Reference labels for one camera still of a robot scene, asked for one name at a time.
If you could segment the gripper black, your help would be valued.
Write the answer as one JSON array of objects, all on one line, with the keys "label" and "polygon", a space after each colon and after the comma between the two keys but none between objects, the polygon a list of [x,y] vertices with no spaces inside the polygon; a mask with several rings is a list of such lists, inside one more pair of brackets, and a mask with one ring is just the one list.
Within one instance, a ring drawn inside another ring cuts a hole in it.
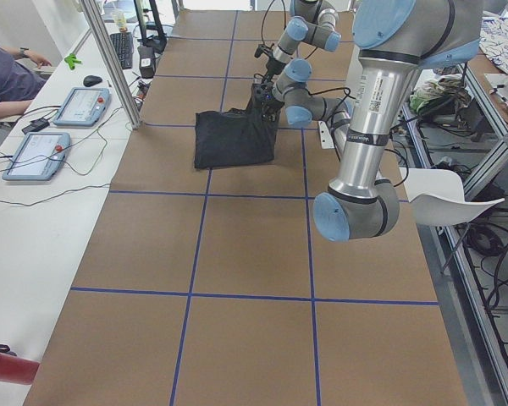
[{"label": "gripper black", "polygon": [[250,110],[259,112],[268,121],[279,121],[284,103],[273,95],[273,88],[273,82],[252,84]]},{"label": "gripper black", "polygon": [[273,49],[264,44],[258,44],[256,49],[256,58],[265,55],[268,57],[266,63],[266,73],[261,78],[261,84],[268,84],[273,82],[275,75],[280,75],[284,69],[284,64],[277,60],[273,55]]}]

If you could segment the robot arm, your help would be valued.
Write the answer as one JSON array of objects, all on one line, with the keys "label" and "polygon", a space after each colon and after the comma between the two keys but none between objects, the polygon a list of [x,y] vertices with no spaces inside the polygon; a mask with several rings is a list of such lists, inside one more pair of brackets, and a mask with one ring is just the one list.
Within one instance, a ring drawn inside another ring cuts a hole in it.
[{"label": "robot arm", "polygon": [[259,44],[255,58],[268,57],[266,73],[258,81],[266,84],[280,75],[303,42],[315,48],[334,52],[340,44],[341,35],[336,30],[339,15],[329,1],[292,1],[290,21],[275,45]]},{"label": "robot arm", "polygon": [[316,97],[306,83],[312,68],[295,55],[301,43],[334,51],[338,14],[327,1],[294,1],[290,22],[268,69],[277,76],[268,103],[283,107],[288,124],[322,120],[335,136],[340,169],[313,204],[317,230],[328,240],[378,237],[396,224],[395,187],[379,166],[395,118],[424,69],[464,63],[478,52],[480,1],[363,1],[352,26],[362,67],[353,107]]}]

